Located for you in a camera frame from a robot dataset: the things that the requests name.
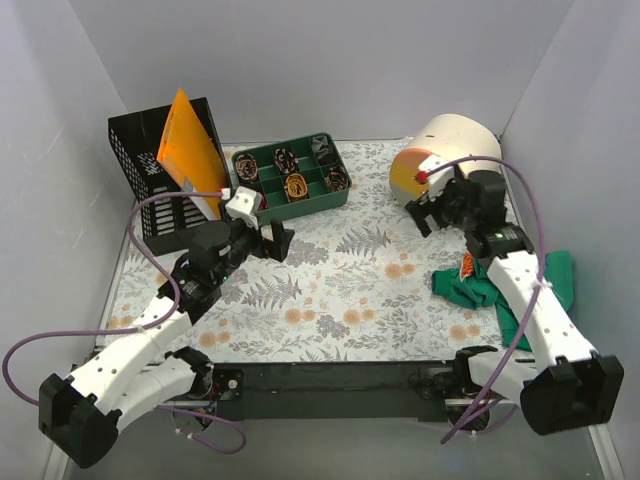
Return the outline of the cream cylindrical drawer box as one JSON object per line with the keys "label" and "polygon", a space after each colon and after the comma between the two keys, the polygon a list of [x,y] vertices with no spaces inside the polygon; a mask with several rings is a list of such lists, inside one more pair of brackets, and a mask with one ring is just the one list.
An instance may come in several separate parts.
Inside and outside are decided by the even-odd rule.
{"label": "cream cylindrical drawer box", "polygon": [[429,157],[444,162],[467,156],[502,158],[497,137],[485,126],[458,114],[441,114],[427,125],[394,158],[389,184],[394,200],[404,207],[428,189],[421,180],[420,165]]}

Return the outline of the orange plastic folder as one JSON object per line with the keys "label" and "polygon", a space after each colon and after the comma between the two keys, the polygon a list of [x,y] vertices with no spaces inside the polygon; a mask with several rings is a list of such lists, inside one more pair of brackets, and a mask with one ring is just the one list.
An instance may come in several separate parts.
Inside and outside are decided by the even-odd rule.
{"label": "orange plastic folder", "polygon": [[216,149],[183,89],[170,107],[157,161],[187,193],[219,193],[228,184],[225,158]]}

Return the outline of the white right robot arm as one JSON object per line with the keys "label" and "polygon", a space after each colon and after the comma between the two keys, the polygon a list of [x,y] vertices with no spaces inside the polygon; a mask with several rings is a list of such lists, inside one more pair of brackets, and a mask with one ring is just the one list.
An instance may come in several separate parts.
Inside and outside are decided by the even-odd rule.
{"label": "white right robot arm", "polygon": [[431,225],[464,232],[467,251],[505,298],[531,348],[527,367],[507,354],[458,353],[454,389],[475,397],[487,386],[517,405],[539,435],[607,423],[624,377],[620,361],[602,356],[570,320],[543,274],[544,259],[526,233],[506,219],[506,183],[492,170],[422,170],[426,191],[406,209],[420,232]]}

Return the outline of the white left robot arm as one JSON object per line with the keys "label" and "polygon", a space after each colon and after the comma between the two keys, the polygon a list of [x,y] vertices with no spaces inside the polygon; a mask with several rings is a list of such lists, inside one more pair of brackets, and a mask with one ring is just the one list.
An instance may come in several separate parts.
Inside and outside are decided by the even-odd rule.
{"label": "white left robot arm", "polygon": [[286,259],[295,233],[277,220],[270,227],[268,238],[241,219],[198,227],[132,332],[66,377],[43,381],[40,431],[77,466],[89,468],[122,430],[164,401],[183,394],[205,398],[213,386],[211,360],[191,347],[171,352],[168,346],[220,299],[222,285],[248,257]]}

